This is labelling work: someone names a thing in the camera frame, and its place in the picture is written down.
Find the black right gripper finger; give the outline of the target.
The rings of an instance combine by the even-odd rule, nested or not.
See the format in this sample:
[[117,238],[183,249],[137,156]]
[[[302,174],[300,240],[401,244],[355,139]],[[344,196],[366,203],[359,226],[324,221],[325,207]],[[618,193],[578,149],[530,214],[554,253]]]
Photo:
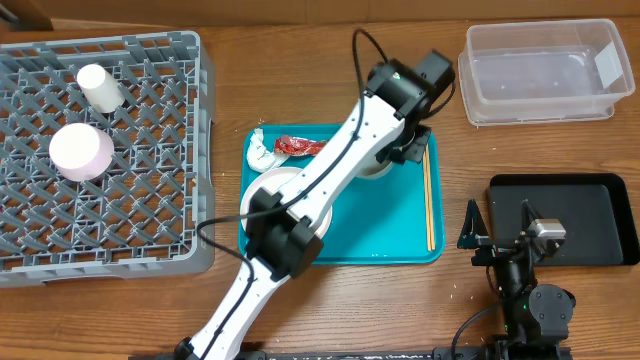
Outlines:
[[521,202],[521,232],[526,234],[529,226],[539,218],[539,212],[531,205],[528,199]]
[[458,249],[477,249],[489,245],[489,234],[475,200],[467,203],[464,224],[457,242]]

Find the grey small saucer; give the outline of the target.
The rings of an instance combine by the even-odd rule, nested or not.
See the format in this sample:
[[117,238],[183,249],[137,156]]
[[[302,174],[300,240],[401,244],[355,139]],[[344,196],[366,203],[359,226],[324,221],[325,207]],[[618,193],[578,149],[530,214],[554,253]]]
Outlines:
[[357,174],[358,178],[362,179],[378,179],[385,176],[393,168],[391,161],[385,161],[383,163],[373,162],[366,167],[363,167]]

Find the cream cup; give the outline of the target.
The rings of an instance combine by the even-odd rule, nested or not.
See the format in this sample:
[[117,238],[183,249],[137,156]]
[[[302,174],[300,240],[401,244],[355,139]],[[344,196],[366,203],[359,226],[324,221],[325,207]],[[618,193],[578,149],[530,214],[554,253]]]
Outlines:
[[83,66],[76,80],[90,105],[100,113],[114,112],[125,102],[119,83],[99,64]]

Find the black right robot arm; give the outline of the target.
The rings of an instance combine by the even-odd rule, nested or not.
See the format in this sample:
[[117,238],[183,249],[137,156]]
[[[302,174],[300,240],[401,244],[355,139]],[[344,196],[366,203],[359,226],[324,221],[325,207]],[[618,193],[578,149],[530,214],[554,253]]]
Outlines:
[[[470,317],[457,330],[450,351],[453,359],[570,359],[560,346],[569,336],[575,296],[556,285],[540,284],[534,265],[555,255],[565,243],[566,230],[557,219],[544,218],[528,200],[521,202],[521,229],[513,240],[492,240],[477,203],[467,204],[458,239],[459,249],[472,250],[471,264],[486,270],[498,301]],[[505,333],[478,347],[460,350],[464,330],[480,317],[499,309]]]

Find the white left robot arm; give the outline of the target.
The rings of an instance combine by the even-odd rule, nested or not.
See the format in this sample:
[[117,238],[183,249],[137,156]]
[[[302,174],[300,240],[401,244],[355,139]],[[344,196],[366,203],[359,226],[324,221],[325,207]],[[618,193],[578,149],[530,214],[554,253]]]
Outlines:
[[182,340],[176,359],[233,359],[273,293],[301,275],[320,253],[316,230],[340,193],[356,177],[390,164],[421,162],[435,100],[454,87],[449,61],[425,58],[416,69],[396,59],[377,64],[360,80],[353,113],[316,157],[277,191],[259,188],[241,215],[248,243],[230,290],[208,323]]

